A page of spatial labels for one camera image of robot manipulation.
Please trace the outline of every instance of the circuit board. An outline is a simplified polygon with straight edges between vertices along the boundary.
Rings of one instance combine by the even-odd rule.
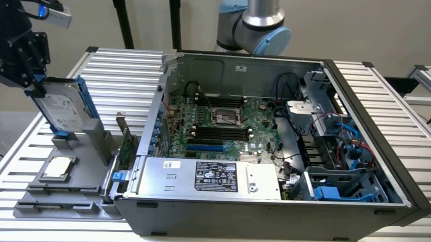
[[[170,125],[171,125],[171,148],[170,157],[188,158],[187,140],[192,139],[191,131],[194,125],[200,127],[238,127],[252,130],[252,137],[248,141],[223,140],[223,152],[194,151],[194,158],[212,160],[242,160],[271,163],[271,152],[267,144],[274,149],[279,144],[276,128],[272,127],[272,109],[267,107],[268,101],[259,98],[248,98],[240,108],[238,122],[227,116],[218,121],[215,110],[227,113],[236,109],[224,107],[198,106],[191,98],[183,96],[171,97],[170,102]]]

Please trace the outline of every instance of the warning label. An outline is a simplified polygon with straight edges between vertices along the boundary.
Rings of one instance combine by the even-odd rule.
[[[236,193],[236,164],[196,162],[195,189],[198,191]]]

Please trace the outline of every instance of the white wall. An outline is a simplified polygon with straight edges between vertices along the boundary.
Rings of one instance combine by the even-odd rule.
[[[212,50],[219,2],[183,0],[184,49]],[[171,48],[168,1],[127,3],[138,46]],[[415,64],[431,64],[430,0],[280,0],[280,6],[292,31],[283,55],[371,61],[392,76],[407,75]]]

